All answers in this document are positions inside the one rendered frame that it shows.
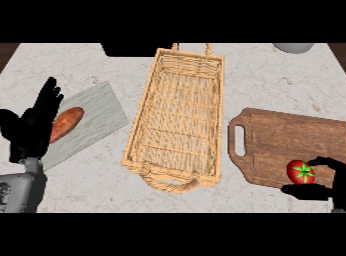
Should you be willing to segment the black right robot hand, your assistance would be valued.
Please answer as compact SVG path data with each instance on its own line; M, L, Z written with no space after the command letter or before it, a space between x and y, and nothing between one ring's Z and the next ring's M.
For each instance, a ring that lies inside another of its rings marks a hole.
M291 184L284 185L281 191L298 200L332 199L332 212L346 213L346 164L329 157L318 156L309 161L309 165L326 165L335 171L332 187L326 188L319 184Z

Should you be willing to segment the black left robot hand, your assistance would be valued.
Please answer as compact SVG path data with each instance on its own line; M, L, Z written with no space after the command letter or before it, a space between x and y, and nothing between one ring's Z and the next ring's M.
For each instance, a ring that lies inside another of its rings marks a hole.
M0 109L0 133L9 144L9 162L19 163L28 157L40 159L49 147L52 123L64 99L56 79L47 81L38 92L34 106L18 116Z

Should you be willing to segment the red tomato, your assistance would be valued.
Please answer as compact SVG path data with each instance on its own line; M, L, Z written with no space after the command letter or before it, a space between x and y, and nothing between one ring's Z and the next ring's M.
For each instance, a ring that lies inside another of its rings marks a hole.
M288 163L287 176L294 184L315 183L315 170L303 160L292 160Z

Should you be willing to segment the brown wooden cutting board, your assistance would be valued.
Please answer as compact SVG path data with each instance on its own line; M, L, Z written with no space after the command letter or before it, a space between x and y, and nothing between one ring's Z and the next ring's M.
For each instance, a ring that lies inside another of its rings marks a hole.
M346 121L244 108L227 126L227 153L251 184L281 188L291 160L346 163Z

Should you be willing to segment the tan wicker basket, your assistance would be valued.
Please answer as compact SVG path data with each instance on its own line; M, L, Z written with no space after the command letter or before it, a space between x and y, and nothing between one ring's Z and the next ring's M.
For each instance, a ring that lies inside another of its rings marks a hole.
M155 53L121 164L167 193L220 182L223 64L177 46Z

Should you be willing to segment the orange sweet potato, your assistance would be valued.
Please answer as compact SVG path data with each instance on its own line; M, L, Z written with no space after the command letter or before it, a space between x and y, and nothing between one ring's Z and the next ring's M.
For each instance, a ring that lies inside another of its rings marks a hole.
M83 115L84 110L81 107L72 107L59 114L52 125L49 143L55 143L72 131Z

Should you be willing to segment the black appliance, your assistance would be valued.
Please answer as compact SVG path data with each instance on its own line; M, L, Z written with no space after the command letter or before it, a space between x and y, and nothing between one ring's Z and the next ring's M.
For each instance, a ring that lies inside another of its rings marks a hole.
M171 42L120 43L100 44L108 57L154 57L158 48L170 49Z

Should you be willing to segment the pale grey round object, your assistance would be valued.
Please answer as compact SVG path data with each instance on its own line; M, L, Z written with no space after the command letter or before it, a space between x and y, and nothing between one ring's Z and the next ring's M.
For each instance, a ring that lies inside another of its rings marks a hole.
M301 54L310 50L313 43L275 43L273 46L287 53Z

